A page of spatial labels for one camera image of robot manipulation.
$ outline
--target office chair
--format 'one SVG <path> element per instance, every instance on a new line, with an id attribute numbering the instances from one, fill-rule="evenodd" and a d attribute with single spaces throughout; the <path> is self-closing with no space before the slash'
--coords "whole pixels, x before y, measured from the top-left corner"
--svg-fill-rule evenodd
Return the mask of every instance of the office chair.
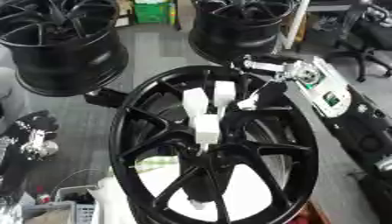
<path id="1" fill-rule="evenodd" d="M 347 11 L 343 20 L 335 48 L 343 46 L 346 51 L 332 52 L 326 57 L 326 60 L 331 62 L 331 60 L 341 57 L 356 59 L 360 68 L 358 82 L 366 80 L 366 61 L 385 67 L 387 72 L 384 77 L 392 76 L 392 66 L 375 57 L 375 51 L 392 51 L 392 28 L 382 26 L 390 20 L 390 13 L 372 3 L 357 3 Z M 361 40 L 361 47 L 358 48 L 347 41 L 349 34 L 353 34 Z"/>

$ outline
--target rim lip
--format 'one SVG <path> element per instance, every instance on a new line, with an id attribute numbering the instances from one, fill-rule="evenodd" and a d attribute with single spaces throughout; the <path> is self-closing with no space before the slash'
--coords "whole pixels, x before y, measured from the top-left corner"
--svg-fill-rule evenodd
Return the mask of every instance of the rim lip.
<path id="1" fill-rule="evenodd" d="M 111 82 L 115 81 L 118 79 L 125 67 L 128 65 L 128 60 L 129 60 L 129 53 L 127 49 L 122 46 L 122 53 L 124 54 L 123 63 L 119 67 L 114 67 L 110 69 L 109 72 L 107 72 L 109 75 L 104 76 L 104 78 L 100 77 L 97 79 L 98 81 L 93 82 L 92 85 L 89 85 L 88 87 L 77 87 L 77 88 L 69 88 L 67 90 L 61 90 L 61 91 L 52 91 L 52 90 L 47 90 L 44 88 L 36 88 L 33 87 L 32 85 L 26 83 L 23 79 L 23 75 L 21 75 L 19 72 L 16 72 L 16 77 L 17 77 L 17 82 L 25 89 L 28 91 L 36 94 L 36 95 L 43 95 L 47 97 L 70 97 L 70 96 L 75 96 L 75 95 L 84 95 L 88 92 L 94 91 L 96 89 L 102 88 Z"/>
<path id="2" fill-rule="evenodd" d="M 113 171 L 114 171 L 115 175 L 117 176 L 117 179 L 121 180 L 121 181 L 119 181 L 119 184 L 128 196 L 134 195 L 133 190 L 130 190 L 130 188 L 132 188 L 132 187 L 130 187 L 130 186 L 132 186 L 132 184 L 129 181 L 124 181 L 125 179 L 128 178 L 128 173 L 127 173 L 128 169 L 126 169 L 123 165 L 120 165 L 120 163 L 118 162 L 118 159 L 117 159 L 117 155 L 118 155 L 118 152 L 121 150 L 121 144 L 122 144 L 121 138 L 122 138 L 122 133 L 123 133 L 122 132 L 123 118 L 126 115 L 125 108 L 127 106 L 129 106 L 130 104 L 136 102 L 139 95 L 143 95 L 143 93 L 146 92 L 146 89 L 151 88 L 151 86 L 153 84 L 155 84 L 155 82 L 157 80 L 160 80 L 162 78 L 169 80 L 170 78 L 173 78 L 173 77 L 179 77 L 180 75 L 184 75 L 183 72 L 186 69 L 194 69 L 194 68 L 198 68 L 198 69 L 200 69 L 200 71 L 203 71 L 205 69 L 215 70 L 215 71 L 217 69 L 221 69 L 220 66 L 185 66 L 185 67 L 172 69 L 172 70 L 167 71 L 165 73 L 161 73 L 157 76 L 154 76 L 154 77 L 148 79 L 143 84 L 141 84 L 137 88 L 135 88 L 128 95 L 128 97 L 125 99 L 123 105 L 117 110 L 115 118 L 113 119 L 113 122 L 112 122 L 110 134 L 109 134 L 109 141 L 108 141 L 109 157 L 110 157 L 111 165 L 113 167 Z M 312 154 L 311 154 L 311 158 L 309 158 L 310 163 L 307 164 L 308 168 L 311 168 L 311 169 L 309 169 L 309 173 L 308 173 L 309 174 L 308 177 L 311 177 L 311 178 L 309 180 L 309 183 L 305 186 L 306 189 L 305 189 L 304 193 L 298 197 L 298 199 L 295 201 L 295 204 L 293 204 L 289 210 L 286 210 L 286 212 L 283 215 L 278 216 L 274 220 L 268 221 L 268 223 L 265 223 L 265 224 L 282 224 L 282 223 L 285 223 L 286 221 L 289 221 L 290 219 L 292 219 L 300 211 L 300 208 L 310 198 L 312 191 L 316 185 L 317 176 L 319 174 L 319 148 L 316 143 L 316 138 L 313 135 L 312 128 L 311 128 L 309 122 L 304 117 L 304 115 L 297 108 L 297 106 L 292 101 L 290 101 L 289 98 L 286 97 L 286 100 L 288 100 L 288 103 L 293 106 L 293 111 L 296 112 L 297 117 L 301 118 L 301 123 L 303 123 L 303 125 L 305 125 L 306 128 L 311 131 L 311 134 L 307 135 L 308 141 L 312 145 Z M 144 210 L 146 212 L 146 214 L 155 221 L 158 221 L 160 223 L 168 223 L 168 224 L 173 223 L 172 220 L 167 220 L 165 218 L 165 217 L 167 217 L 167 213 L 165 215 L 163 215 L 163 214 L 160 214 L 159 212 L 152 211 L 152 209 L 148 209 L 146 207 L 143 207 L 144 205 L 141 205 L 141 203 L 137 203 L 136 206 L 141 207 L 142 210 Z M 190 217 L 184 216 L 181 213 L 177 213 L 172 209 L 169 209 L 169 210 L 171 212 L 174 212 L 171 214 L 176 215 L 176 218 L 175 218 L 176 221 L 178 221 L 179 219 L 186 218 L 192 224 L 195 224 L 195 223 L 198 223 L 198 224 L 216 223 L 216 221 L 215 222 L 205 222 L 203 220 L 195 220 Z M 231 223 L 234 223 L 234 224 L 254 223 L 253 221 L 255 220 L 255 217 L 258 214 L 260 215 L 261 212 L 255 214 L 253 216 L 247 217 L 245 219 L 242 219 L 242 220 L 233 220 L 233 221 L 231 221 Z"/>
<path id="3" fill-rule="evenodd" d="M 217 57 L 217 53 L 206 52 L 206 51 L 201 50 L 201 48 L 194 41 L 195 37 L 197 37 L 197 35 L 198 35 L 196 32 L 197 31 L 194 28 L 191 29 L 191 31 L 189 32 L 189 35 L 188 35 L 188 43 L 189 43 L 189 46 L 192 48 L 192 50 L 194 50 L 196 52 L 196 54 L 198 54 L 201 58 L 208 60 L 210 62 L 213 62 L 215 64 L 218 64 L 218 65 L 223 65 L 223 66 L 229 66 L 232 60 L 238 58 L 238 56 L 236 56 L 232 59 L 219 59 Z M 270 41 L 270 42 L 275 42 L 274 48 L 277 45 L 278 38 L 279 37 L 277 35 L 275 35 L 274 38 Z M 270 42 L 267 42 L 265 45 L 261 45 L 260 47 L 257 47 L 257 48 L 260 50 L 261 48 L 266 47 L 266 45 L 268 45 Z M 258 54 L 257 52 L 260 52 L 260 51 L 257 51 L 257 50 L 253 50 L 253 52 L 245 52 L 244 51 L 244 52 L 238 53 L 238 55 L 244 55 L 244 54 L 255 55 L 255 54 Z M 271 52 L 260 52 L 261 55 L 265 55 L 265 54 L 269 54 L 269 53 L 271 53 Z"/>
<path id="4" fill-rule="evenodd" d="M 5 3 L 0 3 L 0 10 L 2 9 L 2 7 L 7 6 L 11 2 L 12 2 L 12 0 L 6 1 Z M 79 42 L 87 41 L 86 44 L 82 44 L 82 45 L 88 45 L 88 44 L 93 43 L 95 41 L 99 41 L 99 39 L 104 38 L 106 35 L 109 35 L 109 33 L 111 33 L 111 30 L 115 29 L 116 21 L 119 18 L 119 15 L 120 15 L 120 8 L 119 8 L 119 6 L 118 6 L 118 4 L 116 2 L 113 3 L 113 7 L 115 9 L 115 14 L 109 20 L 108 25 L 106 25 L 104 28 L 100 29 L 99 31 L 91 34 L 90 37 L 77 38 L 77 39 L 72 39 L 72 40 L 60 42 L 58 44 L 50 44 L 50 45 L 23 45 L 23 44 L 12 43 L 12 42 L 6 41 L 3 38 L 0 38 L 0 44 L 4 45 L 4 46 L 7 46 L 7 47 L 47 48 L 47 47 L 57 47 L 57 46 L 61 47 L 61 46 L 67 46 L 67 45 L 72 45 L 72 44 L 78 45 Z M 45 23 L 50 23 L 50 22 L 44 21 L 42 23 L 29 24 L 27 26 L 30 26 L 30 25 L 40 25 L 40 24 L 45 24 Z"/>
<path id="5" fill-rule="evenodd" d="M 223 17 L 221 15 L 213 14 L 210 11 L 206 11 L 198 4 L 198 1 L 199 0 L 192 0 L 192 4 L 197 9 L 197 11 L 201 11 L 203 13 L 206 13 L 207 15 L 209 15 L 211 17 L 229 20 L 233 24 L 236 24 L 239 26 L 245 26 L 245 27 L 264 27 L 264 26 L 275 25 L 276 23 L 280 23 L 282 21 L 282 19 L 289 16 L 296 9 L 296 6 L 297 6 L 293 0 L 286 0 L 288 3 L 288 9 L 285 13 L 281 14 L 280 16 L 278 16 L 276 18 L 266 18 L 263 20 L 257 20 L 257 22 L 255 22 L 255 24 L 246 24 L 246 23 L 239 22 L 235 19 Z"/>

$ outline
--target black wheel rim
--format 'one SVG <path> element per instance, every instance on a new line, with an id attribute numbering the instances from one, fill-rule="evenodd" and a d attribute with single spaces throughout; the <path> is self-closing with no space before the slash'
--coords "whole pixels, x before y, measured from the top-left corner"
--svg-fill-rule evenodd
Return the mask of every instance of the black wheel rim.
<path id="1" fill-rule="evenodd" d="M 44 96 L 82 95 L 108 85 L 128 64 L 112 0 L 11 0 L 0 6 L 0 44 L 17 79 Z"/>
<path id="2" fill-rule="evenodd" d="M 113 165 L 115 175 L 117 176 L 123 190 L 128 194 L 129 199 L 136 206 L 141 207 L 143 211 L 153 220 L 162 223 L 205 223 L 202 220 L 195 220 L 185 217 L 182 214 L 172 211 L 167 206 L 169 198 L 189 179 L 193 174 L 206 172 L 209 177 L 211 189 L 214 189 L 214 202 L 217 205 L 218 221 L 217 223 L 285 223 L 295 215 L 302 205 L 308 200 L 318 176 L 318 148 L 314 135 L 309 123 L 302 116 L 296 106 L 286 97 L 284 97 L 276 107 L 266 108 L 261 111 L 233 113 L 234 116 L 228 119 L 237 121 L 236 125 L 243 125 L 260 115 L 280 116 L 287 118 L 287 121 L 295 128 L 294 135 L 298 142 L 296 144 L 264 144 L 260 145 L 252 141 L 241 141 L 236 143 L 230 141 L 229 134 L 235 134 L 237 126 L 228 125 L 223 127 L 225 132 L 222 144 L 211 150 L 205 156 L 205 163 L 202 167 L 197 165 L 184 171 L 183 175 L 177 178 L 166 190 L 158 197 L 153 197 L 145 188 L 137 175 L 136 169 L 132 165 L 137 159 L 137 155 L 146 152 L 155 145 L 176 144 L 185 147 L 193 143 L 192 131 L 182 123 L 168 121 L 162 117 L 153 115 L 148 111 L 143 111 L 142 107 L 145 102 L 156 92 L 170 93 L 177 99 L 181 100 L 183 86 L 181 83 L 198 81 L 205 88 L 208 95 L 211 95 L 210 81 L 235 81 L 237 88 L 241 89 L 242 94 L 238 94 L 238 99 L 247 96 L 248 90 L 260 87 L 262 80 L 251 78 L 250 84 L 246 84 L 243 77 L 234 71 L 228 71 L 222 67 L 216 66 L 189 66 L 181 67 L 162 73 L 150 80 L 129 94 L 129 97 L 119 108 L 117 115 L 112 124 L 110 134 L 110 159 Z M 130 127 L 130 121 L 133 119 L 142 119 L 148 123 L 159 127 L 154 137 L 144 141 L 143 144 L 130 145 L 131 136 L 127 132 Z M 214 166 L 211 165 L 214 153 L 224 152 L 229 157 L 236 158 L 238 164 L 245 164 L 253 169 L 261 179 L 263 179 L 269 189 L 272 191 L 273 203 L 267 209 L 248 217 L 243 220 L 231 221 L 224 204 L 222 196 L 217 193 L 220 188 L 214 177 Z M 261 159 L 263 155 L 284 154 L 290 156 L 297 163 L 292 167 L 287 185 L 284 189 L 280 188 L 276 180 L 272 177 L 269 169 Z"/>
<path id="3" fill-rule="evenodd" d="M 117 13 L 111 0 L 7 1 L 0 6 L 0 43 L 42 47 L 89 38 L 113 26 Z"/>
<path id="4" fill-rule="evenodd" d="M 279 1 L 194 1 L 201 11 L 242 25 L 263 25 L 287 17 L 295 4 Z"/>

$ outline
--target plastic crate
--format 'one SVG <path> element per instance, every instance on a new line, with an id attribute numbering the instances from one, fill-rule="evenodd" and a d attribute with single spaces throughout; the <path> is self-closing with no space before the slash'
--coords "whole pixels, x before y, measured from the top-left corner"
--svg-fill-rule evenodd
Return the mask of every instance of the plastic crate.
<path id="1" fill-rule="evenodd" d="M 22 215 L 24 220 L 26 221 L 50 211 L 65 210 L 65 209 L 70 211 L 67 224 L 75 224 L 76 223 L 75 203 L 72 201 L 52 202 L 52 203 L 38 205 L 38 206 L 23 206 Z"/>
<path id="2" fill-rule="evenodd" d="M 136 3 L 135 13 L 139 24 L 169 23 L 169 3 Z"/>
<path id="3" fill-rule="evenodd" d="M 87 193 L 88 189 L 95 190 L 95 185 L 81 185 L 81 186 L 72 186 L 72 187 L 64 187 L 60 188 L 56 192 L 55 201 L 63 201 L 65 196 L 69 193 Z M 75 224 L 90 224 L 93 219 L 93 213 L 95 210 L 95 205 L 75 205 Z"/>

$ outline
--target metal arm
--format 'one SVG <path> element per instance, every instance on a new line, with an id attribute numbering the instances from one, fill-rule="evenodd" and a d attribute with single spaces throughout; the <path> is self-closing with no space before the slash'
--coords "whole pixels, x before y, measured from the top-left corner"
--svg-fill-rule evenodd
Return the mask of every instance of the metal arm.
<path id="1" fill-rule="evenodd" d="M 241 68 L 233 67 L 249 74 L 275 72 L 268 84 L 237 103 L 239 109 L 265 106 L 264 95 L 282 95 L 285 91 L 269 85 L 294 81 L 321 122 L 366 173 L 382 179 L 392 177 L 392 118 L 356 91 L 333 66 L 318 57 L 312 63 L 298 60 L 280 65 L 246 57 L 239 65 Z"/>

